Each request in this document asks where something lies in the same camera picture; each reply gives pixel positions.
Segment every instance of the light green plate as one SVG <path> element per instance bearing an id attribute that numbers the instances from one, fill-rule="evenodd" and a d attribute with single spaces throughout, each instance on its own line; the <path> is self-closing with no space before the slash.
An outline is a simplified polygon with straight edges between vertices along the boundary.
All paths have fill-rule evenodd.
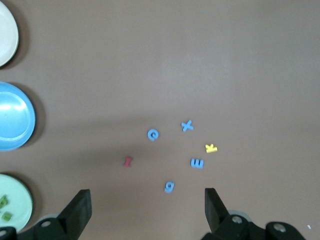
<path id="1" fill-rule="evenodd" d="M 23 229 L 33 210 L 32 196 L 27 187 L 14 177 L 0 174 L 0 227 Z"/>

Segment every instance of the plate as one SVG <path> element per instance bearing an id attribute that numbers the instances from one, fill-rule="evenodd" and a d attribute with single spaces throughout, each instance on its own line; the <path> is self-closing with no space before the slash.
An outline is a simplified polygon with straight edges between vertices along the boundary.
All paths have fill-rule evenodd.
<path id="1" fill-rule="evenodd" d="M 15 55 L 18 43 L 19 32 L 15 18 L 0 1 L 0 67 Z"/>
<path id="2" fill-rule="evenodd" d="M 0 82 L 0 151 L 21 147 L 35 125 L 35 110 L 29 98 L 16 86 Z"/>
<path id="3" fill-rule="evenodd" d="M 0 228 L 22 230 L 29 222 L 33 200 L 28 188 L 14 177 L 0 174 Z"/>

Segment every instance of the white plate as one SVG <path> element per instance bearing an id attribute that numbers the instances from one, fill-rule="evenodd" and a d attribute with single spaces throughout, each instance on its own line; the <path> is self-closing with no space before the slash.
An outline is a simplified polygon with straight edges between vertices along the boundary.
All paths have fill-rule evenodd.
<path id="1" fill-rule="evenodd" d="M 0 67 L 15 55 L 18 42 L 19 32 L 14 16 L 0 1 Z"/>
<path id="2" fill-rule="evenodd" d="M 14 227 L 19 232 L 27 225 L 33 211 L 33 200 L 29 190 L 19 180 L 0 174 L 1 198 L 0 228 Z"/>

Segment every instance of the screw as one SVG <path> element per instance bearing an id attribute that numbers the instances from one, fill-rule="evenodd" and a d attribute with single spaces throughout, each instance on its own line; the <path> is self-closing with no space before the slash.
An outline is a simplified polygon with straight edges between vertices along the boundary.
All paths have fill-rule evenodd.
<path id="1" fill-rule="evenodd" d="M 277 230 L 277 231 L 279 231 L 279 232 L 282 232 L 282 233 L 284 233 L 284 232 L 286 231 L 285 226 L 283 226 L 283 225 L 280 224 L 280 223 L 274 224 L 273 227 L 274 227 L 275 230 Z"/>
<path id="2" fill-rule="evenodd" d="M 41 227 L 45 228 L 48 227 L 51 224 L 50 221 L 44 221 L 43 223 L 41 223 Z"/>
<path id="3" fill-rule="evenodd" d="M 242 224 L 242 219 L 239 216 L 233 216 L 232 221 L 236 224 Z"/>
<path id="4" fill-rule="evenodd" d="M 6 235 L 6 234 L 7 234 L 7 231 L 6 231 L 6 230 L 0 231 L 0 237 L 4 236 L 4 235 Z"/>

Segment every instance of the blue plate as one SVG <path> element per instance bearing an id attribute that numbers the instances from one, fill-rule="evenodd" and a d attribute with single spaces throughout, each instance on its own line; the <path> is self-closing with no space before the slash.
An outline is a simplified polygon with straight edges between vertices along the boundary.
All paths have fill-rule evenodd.
<path id="1" fill-rule="evenodd" d="M 0 82 L 0 151 L 21 147 L 36 125 L 34 107 L 16 86 Z"/>

